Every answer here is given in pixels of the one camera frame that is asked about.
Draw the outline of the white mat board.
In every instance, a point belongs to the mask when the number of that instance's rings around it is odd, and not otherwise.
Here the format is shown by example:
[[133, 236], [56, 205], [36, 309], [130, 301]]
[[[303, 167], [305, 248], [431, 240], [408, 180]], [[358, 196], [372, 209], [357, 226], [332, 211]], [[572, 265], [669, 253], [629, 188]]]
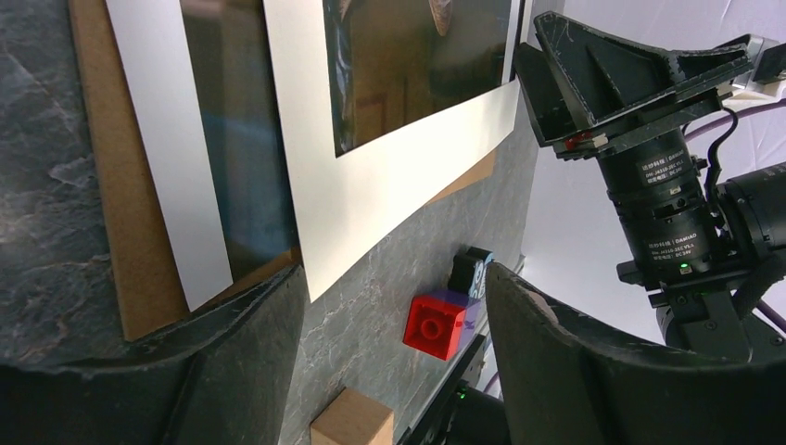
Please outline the white mat board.
[[483, 95], [335, 152], [323, 5], [263, 5], [287, 172], [311, 300], [514, 128], [520, 85]]

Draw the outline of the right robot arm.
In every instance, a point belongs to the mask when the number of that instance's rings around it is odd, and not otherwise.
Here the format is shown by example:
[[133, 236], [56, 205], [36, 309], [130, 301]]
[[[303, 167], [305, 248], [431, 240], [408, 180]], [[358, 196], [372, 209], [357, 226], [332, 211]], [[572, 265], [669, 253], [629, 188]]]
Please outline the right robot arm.
[[785, 167], [720, 180], [713, 142], [691, 154], [686, 129], [737, 92], [785, 80], [785, 46], [746, 34], [707, 50], [666, 50], [556, 12], [513, 66], [540, 146], [595, 159], [666, 344], [740, 362], [780, 360], [785, 332], [754, 314], [785, 276]]

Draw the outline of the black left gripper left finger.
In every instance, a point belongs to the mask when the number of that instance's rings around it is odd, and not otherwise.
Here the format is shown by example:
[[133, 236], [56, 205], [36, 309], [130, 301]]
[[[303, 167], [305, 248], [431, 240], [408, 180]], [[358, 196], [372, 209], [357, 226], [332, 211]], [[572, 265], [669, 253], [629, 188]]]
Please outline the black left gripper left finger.
[[289, 266], [116, 359], [1, 365], [5, 444], [274, 444], [306, 307]]

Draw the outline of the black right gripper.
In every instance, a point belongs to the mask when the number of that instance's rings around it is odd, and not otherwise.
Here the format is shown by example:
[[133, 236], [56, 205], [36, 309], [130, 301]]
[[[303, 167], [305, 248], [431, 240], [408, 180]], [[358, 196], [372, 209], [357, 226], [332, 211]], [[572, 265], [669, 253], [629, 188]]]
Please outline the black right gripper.
[[542, 51], [521, 43], [513, 67], [539, 145], [563, 160], [609, 157], [717, 111], [731, 96], [719, 85], [754, 65], [744, 44], [666, 50], [556, 12], [534, 27]]

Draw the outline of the cat photo print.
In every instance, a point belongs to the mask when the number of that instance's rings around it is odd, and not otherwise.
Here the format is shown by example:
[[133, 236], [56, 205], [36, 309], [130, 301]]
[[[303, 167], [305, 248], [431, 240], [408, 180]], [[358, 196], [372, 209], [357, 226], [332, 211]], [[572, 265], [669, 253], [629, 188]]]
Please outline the cat photo print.
[[[190, 311], [297, 226], [265, 2], [107, 4]], [[319, 2], [339, 156], [512, 79], [519, 1]]]

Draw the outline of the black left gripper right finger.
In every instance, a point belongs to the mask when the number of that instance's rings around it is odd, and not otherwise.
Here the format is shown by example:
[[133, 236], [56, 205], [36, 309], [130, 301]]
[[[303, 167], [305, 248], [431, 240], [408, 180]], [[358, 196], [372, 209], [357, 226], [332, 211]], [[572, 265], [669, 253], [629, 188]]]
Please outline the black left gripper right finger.
[[781, 444], [785, 349], [749, 317], [749, 362], [632, 336], [486, 272], [490, 332], [514, 444]]

